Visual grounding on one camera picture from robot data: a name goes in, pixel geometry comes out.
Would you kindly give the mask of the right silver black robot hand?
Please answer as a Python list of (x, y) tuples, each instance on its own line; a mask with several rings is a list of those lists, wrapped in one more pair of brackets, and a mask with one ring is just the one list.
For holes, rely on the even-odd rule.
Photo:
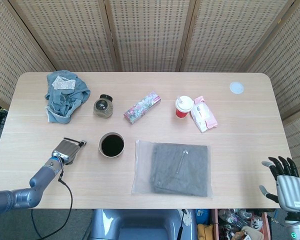
[(270, 169), (277, 194), (269, 193), (263, 185), (259, 186), (261, 193), (268, 199), (278, 203), (286, 212), (300, 213), (300, 176), (295, 162), (287, 157), (269, 157), (269, 161), (261, 164)]

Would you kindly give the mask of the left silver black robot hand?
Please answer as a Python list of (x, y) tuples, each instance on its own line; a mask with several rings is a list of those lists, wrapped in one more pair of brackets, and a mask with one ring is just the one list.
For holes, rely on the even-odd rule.
[(64, 165), (71, 165), (75, 160), (77, 153), (87, 142), (85, 140), (74, 140), (64, 137), (58, 146), (52, 151), (52, 157), (60, 157)]

